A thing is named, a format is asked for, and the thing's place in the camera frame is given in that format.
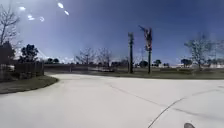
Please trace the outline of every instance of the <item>utility pole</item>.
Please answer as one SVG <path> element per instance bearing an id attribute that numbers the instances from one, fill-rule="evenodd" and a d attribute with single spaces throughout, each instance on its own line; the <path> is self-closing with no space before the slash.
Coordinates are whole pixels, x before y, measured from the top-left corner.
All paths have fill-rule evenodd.
<path id="1" fill-rule="evenodd" d="M 129 37 L 129 48 L 130 48 L 130 57 L 129 57 L 129 73 L 133 73 L 133 44 L 134 44 L 134 35 L 133 33 L 128 33 Z"/>

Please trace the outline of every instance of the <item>bush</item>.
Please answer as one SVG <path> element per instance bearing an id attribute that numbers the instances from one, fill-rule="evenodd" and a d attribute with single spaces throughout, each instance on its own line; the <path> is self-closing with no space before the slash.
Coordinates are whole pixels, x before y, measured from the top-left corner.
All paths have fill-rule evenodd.
<path id="1" fill-rule="evenodd" d="M 12 72 L 11 76 L 14 77 L 14 78 L 18 78 L 19 79 L 20 74 L 18 72 Z"/>

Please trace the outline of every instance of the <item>fence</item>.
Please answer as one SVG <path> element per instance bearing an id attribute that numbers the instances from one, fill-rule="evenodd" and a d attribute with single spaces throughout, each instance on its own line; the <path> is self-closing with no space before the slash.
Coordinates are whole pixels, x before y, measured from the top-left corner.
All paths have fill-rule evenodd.
<path id="1" fill-rule="evenodd" d="M 20 79 L 44 75 L 43 62 L 27 62 L 15 64 L 14 72 Z"/>

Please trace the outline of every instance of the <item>tall pole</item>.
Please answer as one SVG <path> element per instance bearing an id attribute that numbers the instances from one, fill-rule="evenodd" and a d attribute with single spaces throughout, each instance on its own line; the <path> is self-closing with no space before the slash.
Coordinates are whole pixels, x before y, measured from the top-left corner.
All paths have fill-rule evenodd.
<path id="1" fill-rule="evenodd" d="M 129 61 L 129 73 L 133 73 L 133 46 L 130 44 L 130 61 Z"/>
<path id="2" fill-rule="evenodd" d="M 129 36 L 129 47 L 130 47 L 130 56 L 129 56 L 129 73 L 133 73 L 133 44 L 134 44 L 134 35 L 133 33 L 128 33 Z"/>
<path id="3" fill-rule="evenodd" d="M 149 50 L 148 52 L 149 52 L 149 54 L 148 54 L 148 74 L 151 74 L 151 53 L 152 53 L 152 51 Z"/>

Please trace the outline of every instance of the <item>tree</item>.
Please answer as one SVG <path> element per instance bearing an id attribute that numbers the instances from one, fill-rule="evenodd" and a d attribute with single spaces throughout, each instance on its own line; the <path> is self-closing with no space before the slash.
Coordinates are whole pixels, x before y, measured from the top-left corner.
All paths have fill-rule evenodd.
<path id="1" fill-rule="evenodd" d="M 18 22 L 19 17 L 12 11 L 11 7 L 6 10 L 0 5 L 0 45 L 16 37 Z"/>
<path id="2" fill-rule="evenodd" d="M 104 64 L 103 66 L 109 67 L 112 59 L 112 53 L 106 48 L 100 49 L 97 59 L 99 63 Z"/>
<path id="3" fill-rule="evenodd" d="M 0 64 L 8 64 L 15 57 L 15 50 L 9 41 L 0 45 Z"/>
<path id="4" fill-rule="evenodd" d="M 192 64 L 192 61 L 189 59 L 182 59 L 181 63 L 184 64 L 184 67 L 190 66 Z"/>
<path id="5" fill-rule="evenodd" d="M 76 59 L 81 63 L 85 65 L 89 65 L 89 62 L 93 62 L 95 59 L 95 54 L 93 49 L 86 48 L 83 51 L 80 51 L 79 55 L 76 56 Z"/>
<path id="6" fill-rule="evenodd" d="M 20 56 L 20 62 L 34 62 L 38 53 L 37 48 L 34 45 L 28 44 L 26 47 L 21 49 L 22 56 Z"/>
<path id="7" fill-rule="evenodd" d="M 189 48 L 193 62 L 201 69 L 201 66 L 206 62 L 208 54 L 212 51 L 211 41 L 202 34 L 185 43 L 185 46 Z"/>
<path id="8" fill-rule="evenodd" d="M 48 58 L 46 64 L 53 64 L 53 59 L 52 58 Z"/>
<path id="9" fill-rule="evenodd" d="M 145 61 L 145 60 L 142 60 L 142 61 L 139 63 L 139 66 L 140 66 L 141 68 L 145 68 L 146 66 L 148 66 L 148 62 Z"/>
<path id="10" fill-rule="evenodd" d="M 154 64 L 158 67 L 160 64 L 162 64 L 161 60 L 155 60 Z"/>
<path id="11" fill-rule="evenodd" d="M 169 63 L 164 63 L 163 66 L 164 67 L 170 67 L 170 64 Z"/>
<path id="12" fill-rule="evenodd" d="M 59 59 L 58 59 L 58 58 L 54 58 L 53 62 L 54 62 L 55 64 L 58 64 L 58 63 L 59 63 Z"/>

